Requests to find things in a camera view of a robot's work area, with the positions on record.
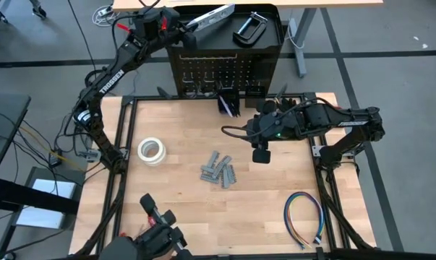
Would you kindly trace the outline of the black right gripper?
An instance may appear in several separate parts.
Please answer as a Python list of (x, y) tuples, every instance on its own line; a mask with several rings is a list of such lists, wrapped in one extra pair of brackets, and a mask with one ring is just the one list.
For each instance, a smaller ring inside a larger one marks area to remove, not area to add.
[(307, 120), (300, 109), (275, 110), (255, 114), (246, 124), (248, 142), (303, 140), (307, 138)]

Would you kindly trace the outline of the metal pegboard hook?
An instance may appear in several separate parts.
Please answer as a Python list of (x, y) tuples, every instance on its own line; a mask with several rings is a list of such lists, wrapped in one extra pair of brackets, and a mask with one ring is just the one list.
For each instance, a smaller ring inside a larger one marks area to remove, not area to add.
[(202, 93), (214, 93), (215, 92), (215, 78), (214, 72), (205, 72), (202, 78), (201, 84)]
[(192, 93), (195, 93), (195, 80), (193, 78), (193, 73), (191, 71), (184, 72), (182, 77), (182, 84), (183, 84), (183, 92), (185, 92), (187, 95), (191, 95)]

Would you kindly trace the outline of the gray power adapter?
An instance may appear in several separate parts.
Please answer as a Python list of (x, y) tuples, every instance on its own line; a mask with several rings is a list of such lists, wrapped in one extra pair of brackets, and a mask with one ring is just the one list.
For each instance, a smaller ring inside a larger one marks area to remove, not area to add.
[(55, 168), (62, 164), (62, 159), (60, 156), (62, 156), (62, 151), (60, 149), (49, 154), (48, 161), (50, 168)]

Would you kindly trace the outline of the white masking tape roll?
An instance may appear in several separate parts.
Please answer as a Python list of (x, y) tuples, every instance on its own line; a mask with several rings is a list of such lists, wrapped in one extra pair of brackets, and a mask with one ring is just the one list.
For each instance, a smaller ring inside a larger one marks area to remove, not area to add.
[(137, 154), (147, 166), (158, 166), (166, 159), (166, 146), (160, 139), (148, 137), (138, 145)]

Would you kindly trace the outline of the black pegboard bin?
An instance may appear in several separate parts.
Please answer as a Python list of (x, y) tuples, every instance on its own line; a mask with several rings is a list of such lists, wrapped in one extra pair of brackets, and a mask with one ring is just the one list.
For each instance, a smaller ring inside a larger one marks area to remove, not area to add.
[(258, 104), (265, 100), (265, 88), (263, 86), (250, 85), (245, 89), (245, 107), (257, 108)]
[[(239, 103), (239, 110), (240, 110), (240, 98), (239, 98), (239, 93), (237, 91), (228, 89), (228, 90), (220, 90), (218, 92), (218, 97), (221, 96), (226, 103), (228, 104), (229, 108), (231, 109), (231, 112), (233, 113), (233, 117), (237, 117), (235, 115), (235, 110), (234, 110), (234, 103)], [(227, 114), (223, 109), (222, 106), (220, 104), (219, 99), (217, 98), (218, 101), (218, 110), (220, 113), (223, 114)]]

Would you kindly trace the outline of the black aluminium table frame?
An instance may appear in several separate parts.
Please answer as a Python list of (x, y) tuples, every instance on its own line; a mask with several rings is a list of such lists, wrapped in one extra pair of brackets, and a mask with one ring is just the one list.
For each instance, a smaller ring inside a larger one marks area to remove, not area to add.
[[(312, 146), (332, 144), (345, 134), (334, 129), (320, 139), (270, 144), (269, 164), (252, 162), (248, 142), (221, 133), (223, 125), (241, 126), (254, 115), (242, 108), (230, 118), (213, 99), (164, 100), (160, 97), (107, 97), (102, 102), (108, 138), (130, 151), (121, 215), (112, 219), (104, 242), (118, 234), (134, 236), (148, 223), (140, 198), (149, 194), (161, 211), (171, 210), (187, 247), (199, 259), (321, 259), (334, 246), (349, 246), (337, 221), (330, 218), (320, 245), (301, 249), (288, 234), (283, 208), (294, 192), (317, 196), (321, 178)], [(166, 146), (166, 159), (147, 166), (138, 157), (143, 139), (155, 137)], [(200, 179), (213, 151), (217, 164), (232, 157), (236, 183)]]

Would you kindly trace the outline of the black C-clamp with silver screw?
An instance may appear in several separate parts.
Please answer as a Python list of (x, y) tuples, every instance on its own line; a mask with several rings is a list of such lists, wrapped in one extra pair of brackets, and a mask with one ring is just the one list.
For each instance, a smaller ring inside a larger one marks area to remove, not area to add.
[[(254, 30), (245, 37), (244, 32), (249, 28), (252, 22), (257, 22), (257, 24)], [(233, 32), (233, 42), (244, 47), (252, 47), (264, 33), (267, 23), (268, 20), (265, 17), (257, 12), (251, 12), (244, 24), (236, 32)]]

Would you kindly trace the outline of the white and blue pen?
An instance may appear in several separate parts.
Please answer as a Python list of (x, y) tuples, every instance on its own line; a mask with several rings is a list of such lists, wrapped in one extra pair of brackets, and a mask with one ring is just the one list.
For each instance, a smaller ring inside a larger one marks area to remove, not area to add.
[(233, 117), (234, 115), (233, 115), (233, 113), (231, 112), (231, 109), (229, 108), (229, 106), (228, 106), (228, 104), (226, 103), (226, 101), (221, 97), (221, 96), (219, 96), (218, 97), (218, 99), (219, 99), (219, 101), (220, 101), (220, 104), (221, 104), (221, 106), (222, 106), (222, 109), (230, 116), (230, 117)]

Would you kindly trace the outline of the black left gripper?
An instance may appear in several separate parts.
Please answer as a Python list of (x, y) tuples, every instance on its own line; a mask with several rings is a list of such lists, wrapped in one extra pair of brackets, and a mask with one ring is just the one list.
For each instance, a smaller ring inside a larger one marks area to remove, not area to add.
[(180, 30), (192, 33), (193, 24), (179, 21), (180, 14), (171, 7), (142, 8), (134, 18), (134, 35), (146, 40), (155, 40), (160, 36)]

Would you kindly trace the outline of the white panel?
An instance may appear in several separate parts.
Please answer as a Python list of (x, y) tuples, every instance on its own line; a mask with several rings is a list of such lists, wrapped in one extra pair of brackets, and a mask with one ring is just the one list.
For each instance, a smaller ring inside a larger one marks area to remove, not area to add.
[[(76, 184), (66, 181), (36, 179), (32, 188), (71, 199), (75, 192)], [(35, 228), (59, 229), (62, 226), (64, 217), (65, 214), (61, 212), (40, 209), (26, 205), (20, 212), (20, 215), (16, 221), (16, 225)]]

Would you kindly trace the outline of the black pegboard stand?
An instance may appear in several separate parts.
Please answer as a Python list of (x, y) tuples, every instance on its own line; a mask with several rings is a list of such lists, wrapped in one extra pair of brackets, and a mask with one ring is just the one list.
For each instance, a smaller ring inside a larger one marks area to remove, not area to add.
[[(268, 20), (264, 33), (252, 47), (244, 47), (233, 42), (236, 32), (249, 18), (251, 12), (257, 12)], [(243, 95), (247, 86), (263, 86), (268, 91), (274, 75), (281, 48), (284, 31), (276, 6), (272, 4), (237, 4), (230, 17), (195, 33), (197, 48), (188, 51), (182, 44), (167, 48), (171, 69), (180, 96), (191, 98), (202, 95), (201, 84), (205, 72), (214, 72), (215, 92), (219, 87), (233, 87)], [(180, 60), (186, 56), (233, 56), (237, 59), (226, 60)], [(183, 92), (184, 72), (192, 72), (195, 80), (195, 93)]]

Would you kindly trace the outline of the dark desk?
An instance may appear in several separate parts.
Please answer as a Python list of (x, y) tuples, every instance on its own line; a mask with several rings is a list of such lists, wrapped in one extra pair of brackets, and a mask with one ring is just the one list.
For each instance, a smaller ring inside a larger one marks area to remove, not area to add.
[(0, 164), (30, 104), (29, 95), (0, 93)]

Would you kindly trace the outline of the small grey box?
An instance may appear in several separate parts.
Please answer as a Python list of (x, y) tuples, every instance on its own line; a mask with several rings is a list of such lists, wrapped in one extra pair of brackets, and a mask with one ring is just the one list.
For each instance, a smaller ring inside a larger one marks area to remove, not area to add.
[(214, 25), (221, 20), (226, 19), (231, 14), (234, 13), (235, 4), (226, 4), (218, 7), (206, 14), (203, 14), (186, 25), (187, 29), (192, 29), (193, 31), (204, 30), (206, 27)]

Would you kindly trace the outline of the black chair caster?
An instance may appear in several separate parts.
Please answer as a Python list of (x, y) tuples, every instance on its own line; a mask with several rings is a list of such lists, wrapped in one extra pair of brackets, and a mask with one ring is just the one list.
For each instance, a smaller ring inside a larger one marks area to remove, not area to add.
[(47, 17), (46, 11), (41, 7), (39, 0), (29, 0), (33, 7), (33, 14), (44, 20)]

